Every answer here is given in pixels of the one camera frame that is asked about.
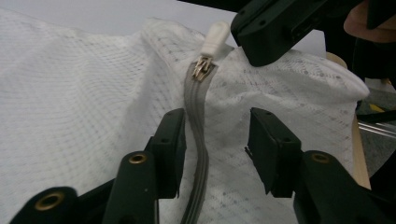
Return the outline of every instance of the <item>zipper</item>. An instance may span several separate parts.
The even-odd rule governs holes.
[[[227,22],[216,22],[210,27],[201,49],[201,57],[197,63],[191,64],[185,79],[184,100],[198,159],[191,195],[181,220],[183,224],[197,223],[205,200],[209,170],[209,156],[204,136],[205,97],[210,82],[218,69],[212,62],[218,56],[229,34],[230,25]]]

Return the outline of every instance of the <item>white garment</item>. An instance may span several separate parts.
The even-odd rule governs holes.
[[[91,35],[0,9],[0,223],[38,192],[82,194],[143,150],[167,111],[184,106],[184,79],[204,36],[150,19],[131,36]],[[205,100],[210,165],[199,223],[296,222],[291,200],[264,194],[248,143],[249,109],[275,113],[303,150],[352,167],[351,122],[368,89],[325,59],[290,51],[254,68],[241,49],[217,60]],[[179,223],[196,163],[187,122],[180,198],[161,200],[161,223]]]

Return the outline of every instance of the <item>screw hole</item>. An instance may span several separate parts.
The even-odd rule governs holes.
[[[144,154],[137,154],[132,156],[131,158],[129,158],[129,162],[131,164],[139,164],[139,163],[143,163],[148,159],[148,157]]]
[[[38,211],[47,211],[56,207],[63,200],[64,193],[61,191],[55,191],[38,200],[37,203],[35,203],[35,209]]]
[[[321,153],[312,154],[312,160],[320,162],[320,163],[329,163],[330,162],[330,158],[328,156],[326,156],[325,154],[321,154]]]

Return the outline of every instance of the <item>zipper tape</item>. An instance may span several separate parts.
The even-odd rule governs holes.
[[[191,73],[194,71],[195,65],[196,63],[192,63],[187,71],[184,99],[186,112],[191,123],[192,134],[197,146],[198,159],[191,195],[181,220],[182,224],[197,223],[205,200],[206,181],[209,170],[209,157],[205,146],[204,136],[205,98],[212,77],[218,69],[215,66],[211,73],[202,82],[199,82],[191,77]]]

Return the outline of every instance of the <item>zipper slider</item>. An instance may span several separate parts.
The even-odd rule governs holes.
[[[218,21],[210,26],[204,45],[201,48],[201,57],[195,65],[192,78],[201,82],[210,74],[214,68],[212,60],[219,53],[229,35],[230,25],[225,21]]]

